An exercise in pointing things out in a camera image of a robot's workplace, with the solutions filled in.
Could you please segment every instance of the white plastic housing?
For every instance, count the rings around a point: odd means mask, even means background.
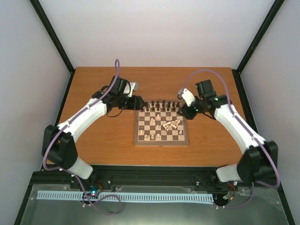
[[[86,108],[88,105],[94,103],[97,101],[97,98],[91,98],[86,106],[84,106],[82,109]],[[94,106],[86,110],[83,114],[78,116],[72,124],[69,125],[69,121],[75,116],[72,116],[67,121],[61,123],[58,125],[59,129],[62,129],[65,125],[68,125],[68,127],[64,130],[65,133],[70,132],[74,138],[74,142],[78,140],[80,135],[98,118],[106,114],[106,104],[102,103],[102,101],[99,101]]]
[[[68,170],[82,179],[88,179],[93,172],[93,167],[91,167],[89,164],[86,164],[81,158],[77,157],[74,165]]]

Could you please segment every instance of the cable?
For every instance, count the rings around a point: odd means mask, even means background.
[[[224,207],[224,209],[236,209],[236,208],[239,208],[241,206],[244,206],[244,205],[248,204],[251,201],[251,199],[253,198],[253,196],[254,196],[254,183],[252,182],[252,192],[251,192],[251,195],[250,195],[250,197],[248,198],[247,201],[245,201],[244,203],[242,203],[240,205]]]
[[[206,71],[206,72],[210,72],[210,73],[213,73],[214,75],[216,75],[220,80],[221,82],[223,83],[224,85],[224,88],[225,88],[225,92],[226,92],[226,95],[227,95],[227,103],[228,103],[228,107],[229,107],[229,110],[231,111],[231,113],[233,114],[233,116],[235,117],[235,119],[242,125],[242,127],[248,132],[248,134],[251,136],[251,138],[253,138],[253,140],[255,140],[255,142],[261,147],[262,151],[264,152],[264,154],[266,155],[267,159],[269,160],[273,170],[274,170],[274,173],[276,175],[276,185],[273,186],[273,185],[270,185],[270,184],[267,184],[265,182],[262,182],[260,180],[257,181],[257,183],[259,184],[262,184],[266,187],[269,187],[269,188],[278,188],[280,186],[280,176],[279,176],[279,172],[271,158],[271,156],[269,155],[269,153],[267,152],[267,150],[265,149],[265,147],[258,141],[257,138],[254,137],[254,134],[248,129],[248,127],[239,119],[238,116],[236,116],[234,114],[234,111],[231,107],[231,103],[230,103],[230,96],[229,96],[229,90],[228,90],[228,87],[225,83],[225,81],[223,80],[223,78],[221,77],[221,75],[219,75],[217,72],[213,71],[213,70],[210,70],[210,69],[199,69],[195,72],[193,72],[189,77],[188,79],[186,80],[186,82],[184,83],[182,89],[179,91],[179,94],[182,94],[183,93],[183,90],[185,89],[187,83],[189,82],[189,80],[197,73],[199,72],[203,72],[203,71]]]
[[[115,82],[116,82],[118,76],[120,75],[120,61],[119,61],[118,59],[116,59],[116,61],[115,61],[115,63],[114,63],[114,66],[115,66],[115,68],[116,68],[116,76],[115,76],[114,80],[112,81],[111,86],[107,89],[107,91],[106,91],[99,99],[97,99],[95,102],[93,102],[92,104],[90,104],[89,107],[92,107],[92,106],[94,106],[95,104],[97,104],[99,101],[101,101],[101,100],[109,93],[109,91],[113,88],[113,86],[114,86],[114,84],[115,84]],[[79,111],[79,112],[78,112],[78,113],[77,113],[77,114],[69,121],[69,125],[72,124],[72,122],[73,122],[76,118],[78,118],[82,113],[84,113],[86,110],[88,110],[88,107],[85,107],[85,108],[83,108],[81,111]],[[51,168],[50,168],[50,167],[47,167],[46,161],[47,161],[47,157],[48,157],[49,151],[50,151],[51,147],[53,146],[54,142],[58,139],[58,137],[60,136],[60,134],[61,134],[67,127],[68,127],[68,125],[65,125],[60,131],[58,131],[57,134],[54,136],[54,138],[51,140],[49,146],[47,147],[47,149],[46,149],[46,151],[45,151],[45,154],[44,154],[44,158],[43,158],[43,167],[44,167],[45,170],[51,171],[51,170],[62,169],[62,168],[59,167],[59,166],[51,167]],[[98,212],[100,212],[100,213],[102,213],[102,214],[104,214],[104,215],[113,215],[113,214],[118,213],[118,212],[122,209],[122,202],[121,202],[121,199],[120,199],[117,195],[107,195],[107,196],[105,196],[105,197],[99,199],[98,201],[92,203],[91,200],[90,200],[90,198],[88,197],[88,194],[86,193],[86,191],[85,191],[85,189],[84,189],[84,186],[83,186],[83,184],[82,184],[80,178],[79,178],[77,175],[73,174],[72,172],[70,172],[70,171],[68,171],[68,170],[64,170],[64,171],[66,171],[67,173],[73,175],[73,176],[78,180],[78,183],[79,183],[80,187],[82,188],[82,191],[84,192],[84,194],[85,194],[85,196],[86,196],[86,199],[89,201],[89,203],[91,204],[91,206],[92,206],[95,210],[97,210]],[[101,210],[99,210],[99,209],[97,209],[97,208],[95,207],[94,204],[97,204],[97,203],[99,203],[100,201],[102,201],[103,199],[108,198],[108,197],[111,197],[111,196],[112,196],[112,197],[115,197],[116,199],[118,199],[118,201],[119,201],[119,203],[120,203],[119,209],[118,209],[117,211],[112,212],[112,213],[107,213],[107,212],[103,212],[103,211],[101,211]]]

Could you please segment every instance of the chessboard square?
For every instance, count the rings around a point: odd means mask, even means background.
[[[178,130],[182,130],[182,131],[183,131],[183,128],[184,128],[183,125],[178,125],[178,127],[177,127]]]
[[[167,141],[173,141],[173,136],[172,135],[167,135]]]
[[[178,141],[184,141],[184,135],[179,135],[178,136]]]

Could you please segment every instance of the white robotic arm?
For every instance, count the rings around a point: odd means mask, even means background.
[[[231,103],[229,106],[226,96],[217,96],[210,80],[197,83],[196,87],[200,99],[187,89],[179,92],[178,98],[184,99],[186,103],[177,113],[188,120],[192,120],[198,113],[210,113],[231,134],[243,154],[238,164],[226,165],[216,170],[219,181],[242,180],[251,183],[273,174],[273,168],[260,144],[267,149],[274,162],[277,161],[277,145],[258,135]]]

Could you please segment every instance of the white wall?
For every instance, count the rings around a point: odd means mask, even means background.
[[[259,132],[279,146],[278,168],[300,224],[300,1],[285,1],[242,73]]]
[[[75,67],[237,68],[274,0],[41,0]]]
[[[0,46],[0,224],[11,225],[69,73],[29,1],[1,1]]]

